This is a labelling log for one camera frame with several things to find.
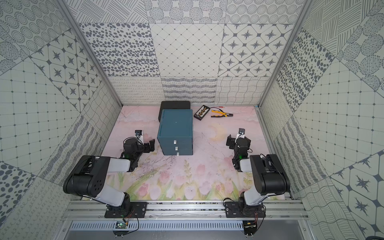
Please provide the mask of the teal drawer cabinet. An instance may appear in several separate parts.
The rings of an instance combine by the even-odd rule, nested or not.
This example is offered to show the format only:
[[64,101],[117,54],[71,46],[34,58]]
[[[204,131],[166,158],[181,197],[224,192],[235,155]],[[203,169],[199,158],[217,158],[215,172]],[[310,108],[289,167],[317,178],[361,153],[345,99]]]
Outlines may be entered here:
[[193,155],[193,110],[163,110],[157,140],[165,156]]

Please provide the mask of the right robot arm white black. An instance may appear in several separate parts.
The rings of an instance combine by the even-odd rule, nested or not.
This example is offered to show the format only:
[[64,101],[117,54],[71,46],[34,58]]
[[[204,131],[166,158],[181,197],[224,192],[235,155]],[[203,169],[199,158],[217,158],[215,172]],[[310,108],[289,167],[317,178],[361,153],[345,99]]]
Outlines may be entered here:
[[226,146],[234,151],[232,163],[235,170],[251,173],[253,177],[254,186],[241,193],[238,200],[239,210],[243,215],[261,210],[265,199],[290,191],[290,180],[278,156],[249,155],[251,140],[245,137],[243,129],[235,138],[228,136]]

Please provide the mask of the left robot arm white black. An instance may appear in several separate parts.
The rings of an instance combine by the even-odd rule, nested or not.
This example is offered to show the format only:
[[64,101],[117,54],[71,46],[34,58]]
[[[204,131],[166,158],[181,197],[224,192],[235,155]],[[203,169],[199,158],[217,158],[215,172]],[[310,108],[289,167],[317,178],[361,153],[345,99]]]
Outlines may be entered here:
[[129,194],[118,191],[105,182],[110,174],[133,172],[138,167],[142,154],[155,150],[154,139],[148,143],[143,140],[141,135],[126,138],[119,158],[82,156],[64,181],[64,193],[93,199],[127,215],[132,209]]

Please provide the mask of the black bit tray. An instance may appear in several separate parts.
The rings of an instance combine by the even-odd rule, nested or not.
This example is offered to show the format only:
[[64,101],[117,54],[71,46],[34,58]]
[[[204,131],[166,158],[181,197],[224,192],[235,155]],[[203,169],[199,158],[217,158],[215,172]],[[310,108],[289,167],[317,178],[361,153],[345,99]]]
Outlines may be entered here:
[[201,121],[205,116],[206,114],[210,111],[210,107],[206,106],[206,105],[202,105],[198,111],[194,114],[194,118]]

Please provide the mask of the black case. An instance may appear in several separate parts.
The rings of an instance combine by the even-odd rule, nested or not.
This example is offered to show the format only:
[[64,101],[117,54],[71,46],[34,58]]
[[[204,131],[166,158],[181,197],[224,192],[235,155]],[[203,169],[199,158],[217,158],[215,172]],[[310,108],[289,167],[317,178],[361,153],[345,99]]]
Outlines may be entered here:
[[187,110],[191,108],[190,101],[162,101],[159,110],[158,120],[161,121],[163,110]]

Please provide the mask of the yellow handled pliers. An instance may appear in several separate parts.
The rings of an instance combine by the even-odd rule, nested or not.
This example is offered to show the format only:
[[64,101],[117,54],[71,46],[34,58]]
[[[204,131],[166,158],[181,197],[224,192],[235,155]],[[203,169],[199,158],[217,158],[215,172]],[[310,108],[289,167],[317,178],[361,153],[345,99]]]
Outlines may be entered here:
[[214,113],[214,115],[211,115],[211,118],[226,118],[226,117],[233,117],[234,116],[233,114],[226,113],[223,111],[211,110],[211,112]]

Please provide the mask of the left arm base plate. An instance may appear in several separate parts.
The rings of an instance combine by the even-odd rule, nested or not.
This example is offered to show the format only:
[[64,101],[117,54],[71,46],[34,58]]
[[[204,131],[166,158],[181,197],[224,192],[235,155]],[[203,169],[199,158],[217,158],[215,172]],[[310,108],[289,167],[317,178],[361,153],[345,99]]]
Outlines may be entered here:
[[144,218],[147,211],[147,206],[147,202],[123,203],[123,205],[120,207],[112,207],[107,205],[107,210],[104,217],[106,219],[122,219],[129,216],[134,218],[137,217],[139,219]]

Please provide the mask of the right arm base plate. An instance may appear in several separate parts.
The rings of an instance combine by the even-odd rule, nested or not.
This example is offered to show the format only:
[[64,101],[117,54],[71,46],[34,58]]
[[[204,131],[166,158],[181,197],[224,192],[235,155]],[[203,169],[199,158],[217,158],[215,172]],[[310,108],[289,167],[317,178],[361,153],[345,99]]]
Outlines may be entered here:
[[264,205],[248,206],[233,201],[225,201],[223,205],[227,218],[264,218],[266,216]]

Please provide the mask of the aluminium rail frame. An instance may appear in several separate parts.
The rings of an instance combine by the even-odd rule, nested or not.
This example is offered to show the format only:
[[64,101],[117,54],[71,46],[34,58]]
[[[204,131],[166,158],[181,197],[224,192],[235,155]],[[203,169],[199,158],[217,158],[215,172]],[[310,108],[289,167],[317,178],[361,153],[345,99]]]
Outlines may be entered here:
[[[230,200],[192,200],[192,201],[150,201],[132,218],[139,220],[227,220],[227,214],[236,210],[236,203]],[[258,220],[308,220],[308,214],[300,200],[265,200],[266,213]],[[62,221],[121,221],[123,217],[113,214],[105,218],[107,206],[95,201],[72,200],[64,211]]]

